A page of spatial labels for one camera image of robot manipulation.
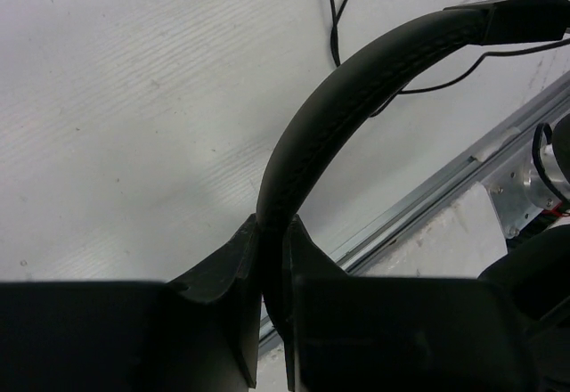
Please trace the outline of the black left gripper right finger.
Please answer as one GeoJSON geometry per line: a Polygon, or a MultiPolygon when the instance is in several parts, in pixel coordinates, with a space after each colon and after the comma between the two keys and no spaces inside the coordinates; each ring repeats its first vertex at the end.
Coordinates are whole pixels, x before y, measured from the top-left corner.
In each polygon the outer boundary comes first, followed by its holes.
{"type": "Polygon", "coordinates": [[[515,308],[478,279],[352,276],[295,218],[283,239],[292,391],[536,391],[515,308]]]}

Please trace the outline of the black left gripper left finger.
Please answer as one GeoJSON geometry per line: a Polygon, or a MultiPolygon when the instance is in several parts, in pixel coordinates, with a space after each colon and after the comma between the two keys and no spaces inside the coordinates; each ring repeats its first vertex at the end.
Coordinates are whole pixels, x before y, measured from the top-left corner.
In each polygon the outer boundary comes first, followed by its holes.
{"type": "Polygon", "coordinates": [[[248,218],[171,282],[5,282],[4,391],[246,391],[257,383],[258,230],[248,218]]]}

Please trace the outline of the black headset with microphone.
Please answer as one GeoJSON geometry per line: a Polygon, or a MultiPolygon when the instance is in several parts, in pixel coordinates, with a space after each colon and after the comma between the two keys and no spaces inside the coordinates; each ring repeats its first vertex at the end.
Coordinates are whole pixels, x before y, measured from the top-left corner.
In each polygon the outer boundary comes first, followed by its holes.
{"type": "Polygon", "coordinates": [[[284,235],[324,170],[380,106],[466,45],[558,41],[568,0],[490,0],[432,12],[388,31],[335,69],[289,122],[266,166],[256,204],[263,296],[284,341],[293,326],[282,280],[284,235]]]}

